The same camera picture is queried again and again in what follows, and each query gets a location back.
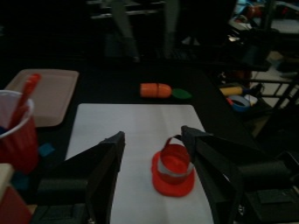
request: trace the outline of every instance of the pen holder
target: pen holder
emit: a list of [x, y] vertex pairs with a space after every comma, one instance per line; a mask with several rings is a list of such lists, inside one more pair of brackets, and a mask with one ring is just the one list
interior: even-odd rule
[[12, 114], [21, 94], [0, 90], [0, 126], [5, 132], [0, 135], [0, 163], [28, 174], [38, 163], [38, 144], [33, 123], [33, 101], [25, 103], [28, 109], [21, 121], [8, 129]]

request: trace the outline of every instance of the table surface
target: table surface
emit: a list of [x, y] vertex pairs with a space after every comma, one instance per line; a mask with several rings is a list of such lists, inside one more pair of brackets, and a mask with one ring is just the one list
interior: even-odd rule
[[[42, 174], [65, 159], [77, 106], [81, 103], [190, 104], [206, 132], [257, 148], [257, 143], [242, 122], [234, 116], [217, 86], [212, 83], [212, 78], [198, 68], [154, 63], [106, 66], [100, 62], [90, 64], [85, 60], [54, 59], [1, 59], [0, 63], [0, 89], [5, 88], [22, 69], [53, 68], [78, 72], [77, 85], [61, 124], [37, 128], [38, 145], [50, 143], [54, 152], [41, 159], [38, 167], [29, 176], [29, 190], [21, 192], [29, 204], [34, 202], [33, 193]], [[168, 99], [141, 98], [138, 86], [144, 82], [160, 82], [172, 88], [182, 88], [190, 92], [192, 98], [189, 100], [177, 100], [172, 97]]]

